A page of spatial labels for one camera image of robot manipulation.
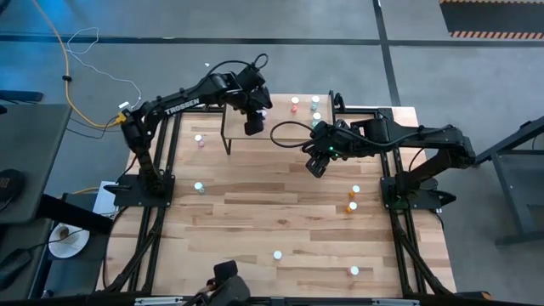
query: concrete floor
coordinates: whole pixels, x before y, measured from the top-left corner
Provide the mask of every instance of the concrete floor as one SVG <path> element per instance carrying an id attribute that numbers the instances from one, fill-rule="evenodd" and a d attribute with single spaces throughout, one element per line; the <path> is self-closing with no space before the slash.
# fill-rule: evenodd
<path id="1" fill-rule="evenodd" d="M 371 0 L 74 0 L 41 1 L 64 34 L 97 26 L 101 35 L 130 37 L 378 38 Z M 438 1 L 381 1 L 389 39 L 447 40 Z M 13 1 L 0 16 L 2 33 L 49 33 L 29 0 Z M 451 123 L 481 152 L 520 124 L 544 113 L 543 48 L 391 48 L 400 102 L 419 122 Z M 349 105 L 391 105 L 380 47 L 327 45 L 97 44 L 88 63 L 130 78 L 144 99 L 196 83 L 205 63 L 252 60 L 266 52 L 263 70 L 274 93 L 343 94 Z M 37 90 L 44 103 L 65 103 L 64 60 L 57 43 L 0 42 L 0 88 Z M 105 122 L 137 94 L 71 59 L 72 99 Z M 99 135 L 74 122 L 70 127 Z M 536 141 L 544 147 L 544 139 Z M 47 192 L 115 179 L 128 149 L 120 133 L 101 140 L 66 133 Z M 458 291 L 486 290 L 496 299 L 544 303 L 544 243 L 497 248 L 513 223 L 493 167 L 451 170 L 440 188 L 457 195 L 445 208 L 445 236 Z"/>

